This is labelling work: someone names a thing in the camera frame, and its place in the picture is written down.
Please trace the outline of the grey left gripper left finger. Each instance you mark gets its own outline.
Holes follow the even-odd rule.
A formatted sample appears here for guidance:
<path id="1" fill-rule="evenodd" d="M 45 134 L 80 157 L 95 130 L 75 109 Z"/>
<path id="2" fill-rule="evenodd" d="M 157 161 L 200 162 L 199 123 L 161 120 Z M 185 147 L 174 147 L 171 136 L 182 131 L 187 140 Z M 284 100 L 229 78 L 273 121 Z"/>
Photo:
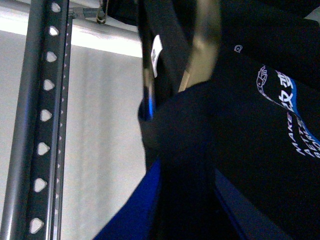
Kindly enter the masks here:
<path id="1" fill-rule="evenodd" d="M 161 192 L 161 161 L 146 172 L 127 202 L 95 240 L 149 240 Z"/>

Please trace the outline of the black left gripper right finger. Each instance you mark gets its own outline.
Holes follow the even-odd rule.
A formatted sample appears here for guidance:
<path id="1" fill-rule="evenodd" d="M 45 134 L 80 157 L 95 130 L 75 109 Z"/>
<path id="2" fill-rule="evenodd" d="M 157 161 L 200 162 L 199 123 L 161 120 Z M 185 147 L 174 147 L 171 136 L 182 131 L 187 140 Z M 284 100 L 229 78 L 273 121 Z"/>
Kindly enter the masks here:
<path id="1" fill-rule="evenodd" d="M 280 227 L 260 212 L 217 169 L 215 170 L 216 194 L 243 240 L 290 240 Z"/>

